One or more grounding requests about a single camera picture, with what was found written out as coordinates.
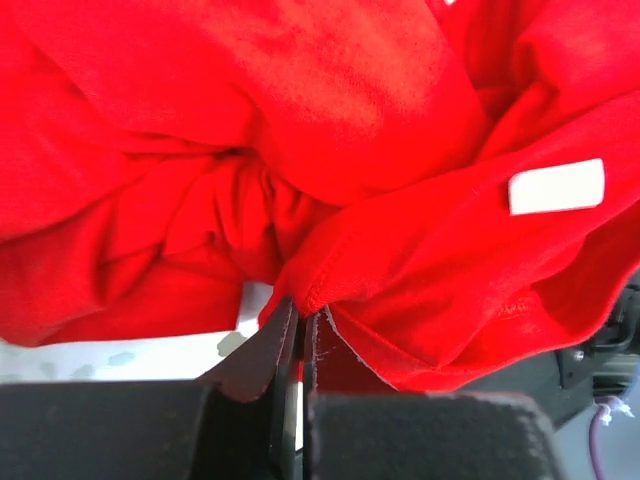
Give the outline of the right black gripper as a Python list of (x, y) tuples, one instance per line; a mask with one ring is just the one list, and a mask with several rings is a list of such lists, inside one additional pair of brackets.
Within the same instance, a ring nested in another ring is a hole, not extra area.
[(639, 357), (639, 274), (620, 293), (605, 324), (587, 341), (554, 352), (552, 375), (544, 386), (544, 411), (559, 429), (594, 400), (620, 395), (631, 373), (615, 373), (613, 363)]

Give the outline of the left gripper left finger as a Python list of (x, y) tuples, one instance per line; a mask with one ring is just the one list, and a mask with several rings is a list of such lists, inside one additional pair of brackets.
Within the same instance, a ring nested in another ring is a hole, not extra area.
[(298, 315), (290, 301), (194, 380), (6, 384), (5, 479), (292, 479)]

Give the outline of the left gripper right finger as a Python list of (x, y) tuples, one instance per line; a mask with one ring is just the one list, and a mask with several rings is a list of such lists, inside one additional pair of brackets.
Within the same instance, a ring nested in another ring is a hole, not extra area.
[(306, 479), (562, 479), (548, 418), (507, 392), (403, 393), (337, 334), (306, 322)]

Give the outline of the red t shirt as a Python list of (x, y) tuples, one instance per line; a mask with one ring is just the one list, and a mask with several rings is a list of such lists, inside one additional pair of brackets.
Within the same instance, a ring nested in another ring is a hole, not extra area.
[(635, 1), (5, 1), (1, 336), (332, 311), (451, 391), (602, 327), (639, 266)]

